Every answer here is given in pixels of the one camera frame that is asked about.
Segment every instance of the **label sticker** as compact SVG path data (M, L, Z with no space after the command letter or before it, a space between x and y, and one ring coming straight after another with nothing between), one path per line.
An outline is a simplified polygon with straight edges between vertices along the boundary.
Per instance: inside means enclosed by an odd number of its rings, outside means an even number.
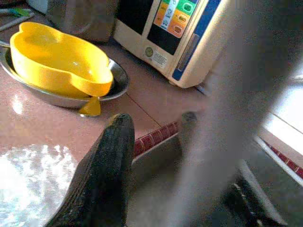
M154 52L151 59L156 65L160 66L162 69L165 68L167 58L162 56L159 52Z
M197 0L162 0L154 24L181 38L197 2Z

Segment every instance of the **stainless steel plate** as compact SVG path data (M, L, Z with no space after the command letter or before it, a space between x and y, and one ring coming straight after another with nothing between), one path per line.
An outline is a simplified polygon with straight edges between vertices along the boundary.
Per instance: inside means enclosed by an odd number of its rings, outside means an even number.
M3 69L15 80L22 83L22 85L29 91L31 91L36 97L48 102L52 105L68 107L68 108L81 108L89 101L87 98L70 98L67 96L61 96L49 91L42 90L34 85L27 84L16 72L11 60L10 49L3 48L3 52L0 56L0 64ZM114 60L109 59L109 67L114 76L114 86L110 89L106 96L99 97L100 101L111 100L123 95L129 85L129 77L124 69L116 63Z

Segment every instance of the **digital display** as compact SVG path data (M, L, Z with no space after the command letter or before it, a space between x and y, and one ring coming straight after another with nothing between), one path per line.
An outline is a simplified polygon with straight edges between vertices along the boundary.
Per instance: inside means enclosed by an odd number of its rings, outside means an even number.
M120 1L117 18L142 35L152 3L153 0Z
M181 38L198 0L162 0L154 24Z

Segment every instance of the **green object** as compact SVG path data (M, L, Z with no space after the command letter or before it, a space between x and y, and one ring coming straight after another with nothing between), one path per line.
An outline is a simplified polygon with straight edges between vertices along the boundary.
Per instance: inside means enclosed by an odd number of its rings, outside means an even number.
M196 8L196 4L188 1L188 0L180 0L177 9L191 16Z
M29 17L30 14L24 10L24 9L21 9L21 8L14 8L14 9L9 9L9 11L14 14L14 16L16 17Z
M145 54L146 54L147 57L152 57L152 55L153 55L153 50L152 50L152 48L151 48L151 47L147 47L147 48L145 49Z

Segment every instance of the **kitchen counter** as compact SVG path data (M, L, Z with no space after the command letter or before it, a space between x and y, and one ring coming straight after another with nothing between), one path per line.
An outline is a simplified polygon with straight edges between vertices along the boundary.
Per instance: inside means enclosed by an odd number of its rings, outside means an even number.
M51 25L37 11L29 21ZM0 39L9 41L17 31L18 26L2 31ZM137 139L175 121L186 110L203 108L205 98L195 88L181 89L169 84L158 71L123 49L115 40L96 45L119 63L131 79L126 94L102 103L99 117L81 117L77 110L45 103L0 68L2 150L31 144L60 145L67 147L79 161L102 132L106 119L114 114L129 113L132 116Z

